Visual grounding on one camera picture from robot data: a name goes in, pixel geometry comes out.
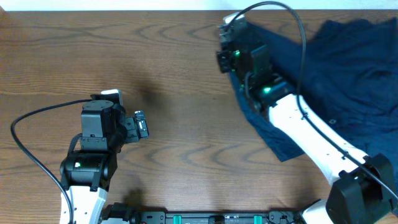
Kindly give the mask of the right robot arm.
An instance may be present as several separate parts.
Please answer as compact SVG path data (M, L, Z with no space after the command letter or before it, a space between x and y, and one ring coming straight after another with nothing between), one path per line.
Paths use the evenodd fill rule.
M397 213L397 21L326 21L295 43L243 16L220 26L220 70L274 154L306 154L331 185L301 223Z

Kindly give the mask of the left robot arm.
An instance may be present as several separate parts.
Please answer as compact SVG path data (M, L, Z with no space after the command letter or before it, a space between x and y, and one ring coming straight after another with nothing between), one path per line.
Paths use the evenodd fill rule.
M80 150L69 149L60 166L60 223L98 223L109 185L118 168L117 154L125 144L148 138L143 111L127 117L118 101L93 100L81 112Z

